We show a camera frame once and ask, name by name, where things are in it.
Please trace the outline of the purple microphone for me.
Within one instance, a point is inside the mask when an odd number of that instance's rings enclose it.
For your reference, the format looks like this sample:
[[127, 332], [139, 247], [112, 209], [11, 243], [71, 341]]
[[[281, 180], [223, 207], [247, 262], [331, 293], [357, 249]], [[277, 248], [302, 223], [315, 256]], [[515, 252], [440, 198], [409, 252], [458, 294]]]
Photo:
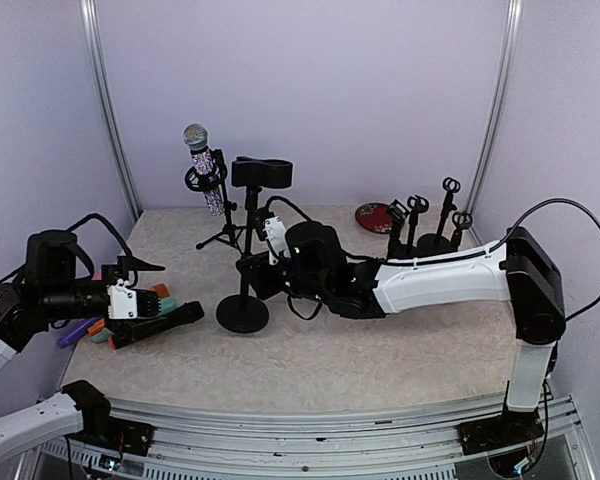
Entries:
[[65, 349], [75, 345], [98, 321], [99, 318], [97, 317], [79, 320], [56, 341], [56, 346], [60, 349]]

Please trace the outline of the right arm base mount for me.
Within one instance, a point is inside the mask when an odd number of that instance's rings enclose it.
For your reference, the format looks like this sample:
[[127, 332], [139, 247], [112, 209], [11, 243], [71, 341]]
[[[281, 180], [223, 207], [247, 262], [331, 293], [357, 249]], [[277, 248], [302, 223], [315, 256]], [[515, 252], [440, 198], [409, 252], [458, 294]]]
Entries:
[[463, 422], [457, 426], [464, 455], [473, 455], [541, 438], [544, 427], [538, 410], [511, 412]]

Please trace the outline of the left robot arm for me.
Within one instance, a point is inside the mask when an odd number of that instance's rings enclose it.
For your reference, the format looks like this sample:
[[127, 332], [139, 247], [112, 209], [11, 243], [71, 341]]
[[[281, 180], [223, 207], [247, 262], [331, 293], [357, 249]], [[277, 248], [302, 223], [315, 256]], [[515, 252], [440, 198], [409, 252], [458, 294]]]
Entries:
[[[35, 335], [59, 321], [102, 319], [119, 348], [201, 319], [199, 303], [164, 312], [158, 292], [138, 289], [128, 279], [154, 268], [126, 251], [96, 278], [74, 232], [30, 236], [24, 265], [0, 281], [0, 371]], [[123, 450], [132, 437], [110, 412], [110, 401], [92, 384], [69, 383], [50, 398], [0, 418], [0, 465], [68, 435], [101, 445], [115, 442]]]

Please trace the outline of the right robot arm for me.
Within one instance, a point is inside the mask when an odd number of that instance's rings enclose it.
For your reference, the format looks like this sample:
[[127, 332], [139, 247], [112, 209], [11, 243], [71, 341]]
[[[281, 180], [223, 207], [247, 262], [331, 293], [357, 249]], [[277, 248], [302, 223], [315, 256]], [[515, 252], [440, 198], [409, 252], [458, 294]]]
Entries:
[[491, 433], [511, 444], [529, 429], [566, 317], [560, 271], [525, 228], [463, 252], [407, 260], [355, 262], [335, 229], [317, 221], [285, 228], [269, 219], [265, 239], [267, 251], [237, 264], [261, 300], [285, 293], [354, 320], [458, 302], [510, 303], [518, 347], [506, 410], [493, 419]]

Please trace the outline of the black tripod microphone stand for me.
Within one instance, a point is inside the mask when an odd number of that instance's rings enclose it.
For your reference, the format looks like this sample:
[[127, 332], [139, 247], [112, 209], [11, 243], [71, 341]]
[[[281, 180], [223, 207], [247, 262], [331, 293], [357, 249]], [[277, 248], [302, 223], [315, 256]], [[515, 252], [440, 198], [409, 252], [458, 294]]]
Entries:
[[224, 225], [218, 233], [204, 241], [197, 243], [196, 249], [200, 251], [209, 244], [213, 242], [218, 242], [225, 246], [233, 248], [234, 250], [238, 251], [240, 255], [242, 255], [244, 253], [244, 249], [239, 245], [239, 239], [241, 234], [246, 231], [246, 226], [237, 225], [232, 218], [233, 213], [237, 211], [238, 205], [236, 202], [231, 201], [228, 196], [226, 186], [226, 180], [228, 178], [228, 168], [224, 160], [223, 152], [221, 149], [211, 150], [213, 153], [213, 157], [216, 160], [217, 165], [220, 167], [221, 171], [220, 188], [224, 200], [224, 214], [221, 216], [224, 217]]

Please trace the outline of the teal head microphone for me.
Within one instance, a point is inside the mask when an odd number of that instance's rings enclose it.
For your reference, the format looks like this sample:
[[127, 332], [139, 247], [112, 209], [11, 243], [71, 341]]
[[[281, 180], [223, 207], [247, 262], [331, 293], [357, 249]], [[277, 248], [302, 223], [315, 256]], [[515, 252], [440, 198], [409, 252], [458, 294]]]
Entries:
[[[173, 297], [165, 297], [160, 300], [160, 313], [167, 314], [177, 308], [177, 301]], [[105, 326], [105, 320], [96, 321], [89, 329], [88, 334], [92, 343], [102, 344], [107, 342], [113, 333]]]

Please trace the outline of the black short stand orange mic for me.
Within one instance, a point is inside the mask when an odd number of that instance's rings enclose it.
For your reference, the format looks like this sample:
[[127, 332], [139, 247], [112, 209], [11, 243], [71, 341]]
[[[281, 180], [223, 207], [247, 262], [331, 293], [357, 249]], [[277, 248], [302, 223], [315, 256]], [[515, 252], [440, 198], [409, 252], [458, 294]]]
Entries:
[[452, 251], [458, 251], [463, 234], [473, 225], [473, 217], [469, 212], [455, 211], [452, 215], [454, 231], [450, 239], [450, 248]]

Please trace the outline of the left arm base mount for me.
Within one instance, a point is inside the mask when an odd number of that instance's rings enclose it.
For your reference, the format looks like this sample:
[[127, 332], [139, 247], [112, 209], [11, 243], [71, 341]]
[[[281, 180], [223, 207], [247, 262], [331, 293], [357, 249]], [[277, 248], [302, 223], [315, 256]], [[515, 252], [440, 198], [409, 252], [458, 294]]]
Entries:
[[144, 422], [111, 415], [108, 401], [86, 407], [82, 411], [83, 429], [69, 434], [71, 440], [124, 454], [146, 457], [155, 428]]

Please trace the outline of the black tall round-base stand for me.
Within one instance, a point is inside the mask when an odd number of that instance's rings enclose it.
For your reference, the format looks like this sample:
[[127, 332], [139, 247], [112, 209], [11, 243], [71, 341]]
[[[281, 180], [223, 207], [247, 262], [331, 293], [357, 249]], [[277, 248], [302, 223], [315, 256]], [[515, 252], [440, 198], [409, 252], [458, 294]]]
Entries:
[[262, 330], [268, 323], [268, 308], [257, 296], [250, 294], [249, 283], [259, 262], [252, 252], [253, 237], [266, 238], [264, 221], [272, 217], [267, 207], [259, 207], [259, 194], [263, 189], [289, 188], [292, 173], [293, 163], [288, 160], [239, 156], [231, 164], [231, 185], [245, 189], [246, 233], [243, 251], [236, 262], [240, 291], [225, 297], [216, 308], [218, 323], [230, 332], [251, 334]]

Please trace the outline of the rhinestone silver-head microphone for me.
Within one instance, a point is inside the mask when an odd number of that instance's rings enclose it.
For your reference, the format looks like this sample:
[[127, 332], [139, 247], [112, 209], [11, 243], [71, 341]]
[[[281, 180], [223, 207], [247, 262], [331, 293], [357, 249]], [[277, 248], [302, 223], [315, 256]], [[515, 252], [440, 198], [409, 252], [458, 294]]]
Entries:
[[192, 166], [184, 177], [185, 186], [192, 192], [202, 193], [213, 216], [224, 214], [221, 193], [221, 171], [208, 146], [208, 132], [200, 124], [188, 125], [183, 132], [184, 144], [189, 148]]

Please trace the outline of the black microphone orange end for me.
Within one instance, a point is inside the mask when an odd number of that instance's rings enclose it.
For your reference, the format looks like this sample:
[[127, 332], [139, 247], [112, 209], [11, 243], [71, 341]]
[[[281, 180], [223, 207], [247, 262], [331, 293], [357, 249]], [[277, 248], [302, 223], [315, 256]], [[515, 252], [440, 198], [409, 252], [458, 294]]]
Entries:
[[121, 320], [117, 326], [113, 326], [108, 343], [113, 350], [119, 350], [176, 327], [194, 324], [204, 315], [201, 303], [192, 301], [155, 318]]

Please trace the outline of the black short stand purple mic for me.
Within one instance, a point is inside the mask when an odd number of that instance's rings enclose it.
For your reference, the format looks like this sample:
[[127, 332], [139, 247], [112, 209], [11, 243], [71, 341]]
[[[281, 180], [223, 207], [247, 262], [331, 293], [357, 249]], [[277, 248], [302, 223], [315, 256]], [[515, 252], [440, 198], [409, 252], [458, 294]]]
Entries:
[[408, 257], [413, 257], [416, 249], [415, 234], [419, 223], [419, 216], [429, 210], [429, 201], [420, 195], [412, 195], [407, 199], [407, 207], [409, 209], [409, 228], [405, 244], [405, 254]]

